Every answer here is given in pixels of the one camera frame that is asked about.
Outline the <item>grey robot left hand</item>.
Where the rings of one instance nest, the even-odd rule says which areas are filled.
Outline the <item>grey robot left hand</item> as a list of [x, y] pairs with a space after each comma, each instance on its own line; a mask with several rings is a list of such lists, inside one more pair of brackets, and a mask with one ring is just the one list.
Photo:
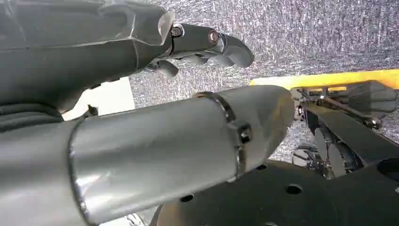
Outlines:
[[258, 167], [293, 118], [275, 85], [65, 121], [87, 89], [169, 59], [248, 67], [239, 39], [136, 0], [0, 3], [0, 223], [97, 226]]

